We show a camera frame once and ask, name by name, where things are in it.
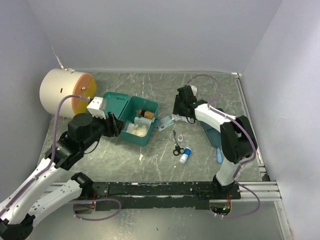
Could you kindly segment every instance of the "white wall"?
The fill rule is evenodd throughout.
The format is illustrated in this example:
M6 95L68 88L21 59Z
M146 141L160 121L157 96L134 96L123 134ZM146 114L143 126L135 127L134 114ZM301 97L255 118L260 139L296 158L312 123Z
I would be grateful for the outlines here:
M39 88L58 67L28 3L0 1L0 202L36 167L50 119Z
M296 240L319 239L320 233L319 9L319 0L284 0L242 82Z
M281 0L27 0L62 64L243 72Z

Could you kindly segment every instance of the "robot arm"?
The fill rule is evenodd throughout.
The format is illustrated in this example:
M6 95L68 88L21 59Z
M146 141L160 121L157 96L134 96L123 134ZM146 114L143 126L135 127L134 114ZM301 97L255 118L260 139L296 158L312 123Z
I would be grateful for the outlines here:
M221 133L222 150L226 160L223 161L219 172L214 176L213 183L219 191L228 190L234 183L234 174L240 161L253 154L249 140L230 119L238 122L249 134L255 149L258 147L248 118L228 115L217 109L210 110L206 101L197 100L194 95L194 86L186 85L177 91L173 114L205 122Z
M41 220L62 205L79 197L90 197L93 182L80 172L73 175L64 186L40 199L46 189L83 158L85 151L101 136L119 136L125 123L116 119L112 112L106 117L104 108L103 99L95 97L87 107L90 113L74 116L68 123L67 131L56 142L55 157L50 168L36 177L40 171L48 167L52 156L51 148L27 180L0 203L1 238L26 239ZM17 194L16 200L8 204Z

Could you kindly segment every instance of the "plastic container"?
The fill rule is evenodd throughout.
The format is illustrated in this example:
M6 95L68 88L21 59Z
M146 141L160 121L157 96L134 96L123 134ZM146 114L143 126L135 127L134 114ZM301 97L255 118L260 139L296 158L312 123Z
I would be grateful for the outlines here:
M190 153L191 153L191 148L186 147L186 148L184 149L184 152L183 152L183 154L182 154L179 162L182 163L182 164L185 164L186 161L187 161L187 159L188 159L188 157L189 157L189 155L190 155Z
M142 115L138 113L140 109L154 113L145 136L137 136L125 130L123 130L119 135L120 138L127 142L134 143L139 146L146 146L151 133L154 130L154 122L158 118L159 104L146 98L139 96L129 97L127 94L117 92L106 92L103 98L106 99L104 113L108 114L108 112L113 112L118 119L125 122L134 123L136 117L141 118Z

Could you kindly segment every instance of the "metal floor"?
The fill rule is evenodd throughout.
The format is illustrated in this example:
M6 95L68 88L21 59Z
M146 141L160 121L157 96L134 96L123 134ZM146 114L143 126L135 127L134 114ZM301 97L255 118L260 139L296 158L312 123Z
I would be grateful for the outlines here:
M159 119L171 117L177 89L196 75L109 72L91 74L97 83L96 96L102 97L105 92L111 91L156 101L159 103ZM244 102L234 75L214 72L211 74L218 79L218 85L206 76L198 77L192 82L197 87L197 98L210 101L218 96L217 101L212 104L214 107L222 108L227 114L245 115ZM58 136L66 131L69 121L60 119ZM52 120L50 123L39 159L52 144L53 122ZM192 149L186 164L179 163L180 157L173 155L173 129L178 135L183 134ZM102 137L97 149L85 155L57 182L66 182L77 172L83 172L95 182L210 181L220 166L215 148L211 146L200 123L178 121L161 132L155 128L144 147L119 137ZM258 162L247 164L238 174L238 180L261 181Z
M107 91L140 96L159 103L159 119L170 116L177 88L195 74L190 73L107 73L92 72L97 82L96 96ZM214 107L231 115L245 115L239 82L231 74L210 73L217 84L199 77L198 99L209 101L216 95ZM60 119L58 134L67 129L68 119ZM179 163L173 155L172 130L183 134L192 153L187 163ZM50 123L41 156L51 146L53 121ZM199 123L177 122L162 132L154 130L147 146L140 147L120 138L102 138L97 149L80 160L57 182L66 182L83 172L96 182L210 181L218 172L214 149ZM240 172L240 181L261 181L258 161ZM232 214L252 211L256 201L233 202ZM95 212L89 218L106 217L112 211ZM264 201L255 214L237 219L220 219L209 210L193 208L124 209L117 216L99 222L81 221L73 217L72 205L66 204L46 217L33 231L29 240L283 240L275 203Z

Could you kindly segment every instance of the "orange object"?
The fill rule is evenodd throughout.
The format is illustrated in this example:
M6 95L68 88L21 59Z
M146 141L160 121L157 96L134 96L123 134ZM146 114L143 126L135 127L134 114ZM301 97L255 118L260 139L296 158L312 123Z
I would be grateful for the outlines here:
M142 109L138 110L138 114L142 115L146 119L151 119L151 120L154 118L154 115L155 115L154 112L150 112L150 111L142 110Z

